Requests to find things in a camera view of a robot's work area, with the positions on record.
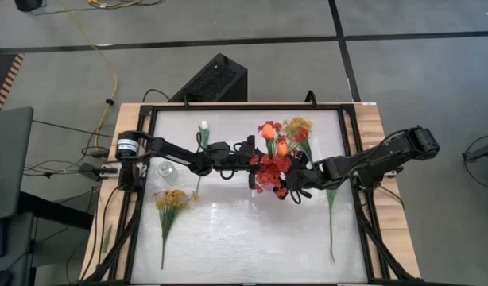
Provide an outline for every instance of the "black computer case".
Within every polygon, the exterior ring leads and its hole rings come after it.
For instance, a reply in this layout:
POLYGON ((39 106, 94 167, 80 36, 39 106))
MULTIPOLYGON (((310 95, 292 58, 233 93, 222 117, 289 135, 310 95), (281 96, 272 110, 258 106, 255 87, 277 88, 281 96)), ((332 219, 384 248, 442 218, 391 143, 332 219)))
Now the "black computer case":
POLYGON ((170 102, 246 102, 247 68, 218 53, 170 102))

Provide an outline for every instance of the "white flower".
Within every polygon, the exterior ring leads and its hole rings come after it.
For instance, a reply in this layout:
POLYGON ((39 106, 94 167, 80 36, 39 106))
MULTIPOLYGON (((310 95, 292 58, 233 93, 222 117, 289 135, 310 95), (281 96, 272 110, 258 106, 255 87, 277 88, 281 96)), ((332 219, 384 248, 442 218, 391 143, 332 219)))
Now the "white flower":
POLYGON ((203 130, 209 129, 209 125, 206 121, 202 121, 202 123, 199 125, 199 127, 203 130))

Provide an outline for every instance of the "orange tulip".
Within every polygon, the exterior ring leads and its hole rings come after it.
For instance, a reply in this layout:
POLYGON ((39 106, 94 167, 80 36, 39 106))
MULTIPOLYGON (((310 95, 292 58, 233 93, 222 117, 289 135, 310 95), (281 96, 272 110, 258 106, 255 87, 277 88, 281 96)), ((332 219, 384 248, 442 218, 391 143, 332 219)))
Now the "orange tulip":
POLYGON ((272 124, 263 125, 263 127, 261 128, 261 135, 265 139, 274 139, 274 128, 272 124))
POLYGON ((279 143, 277 143, 278 156, 285 156, 288 151, 289 151, 289 147, 286 145, 285 141, 279 141, 279 143))

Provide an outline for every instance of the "yellow cable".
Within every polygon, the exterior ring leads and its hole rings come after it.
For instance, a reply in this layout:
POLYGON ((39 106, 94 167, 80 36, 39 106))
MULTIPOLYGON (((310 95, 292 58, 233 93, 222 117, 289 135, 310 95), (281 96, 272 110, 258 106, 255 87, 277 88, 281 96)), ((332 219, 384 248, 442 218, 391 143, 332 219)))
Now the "yellow cable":
MULTIPOLYGON (((95 45, 92 44, 91 40, 88 38, 87 34, 85 33, 85 30, 83 29, 82 25, 79 23, 78 19, 76 19, 76 17, 73 14, 71 14, 71 11, 69 11, 69 8, 64 4, 64 1, 62 1, 62 0, 59 0, 59 1, 60 1, 60 4, 63 6, 63 8, 68 13, 69 17, 71 17, 71 19, 76 23, 76 25, 78 25, 79 30, 82 32, 82 34, 85 37, 85 40, 87 40, 88 44, 96 52, 98 52, 99 55, 101 55, 101 57, 107 62, 108 67, 110 68, 111 73, 114 77, 114 90, 111 92, 111 97, 110 97, 110 99, 113 99, 113 97, 115 96, 115 93, 117 92, 117 86, 118 86, 117 72, 115 72, 115 68, 114 68, 113 64, 103 55, 103 53, 101 51, 98 50, 98 48, 95 45)), ((103 111, 103 116, 101 117, 101 120, 99 121, 98 129, 95 132, 95 148, 96 148, 96 150, 99 150, 99 131, 101 130, 101 126, 103 126, 104 118, 107 116, 107 112, 108 112, 109 107, 110 107, 110 104, 107 103, 107 106, 104 108, 104 111, 103 111)))

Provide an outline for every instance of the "flower bouquet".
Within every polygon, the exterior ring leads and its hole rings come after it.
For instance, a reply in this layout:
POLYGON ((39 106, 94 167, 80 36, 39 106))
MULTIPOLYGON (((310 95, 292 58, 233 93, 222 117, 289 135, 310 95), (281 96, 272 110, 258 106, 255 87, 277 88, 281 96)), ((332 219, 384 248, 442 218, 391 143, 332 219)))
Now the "flower bouquet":
POLYGON ((292 166, 290 158, 299 156, 301 150, 311 160, 308 141, 311 126, 312 122, 294 118, 289 124, 286 120, 283 124, 267 121, 258 127, 267 146, 267 154, 255 154, 250 159, 250 165, 258 166, 255 188, 259 194, 267 189, 272 190, 279 199, 285 199, 289 191, 282 174, 292 166))

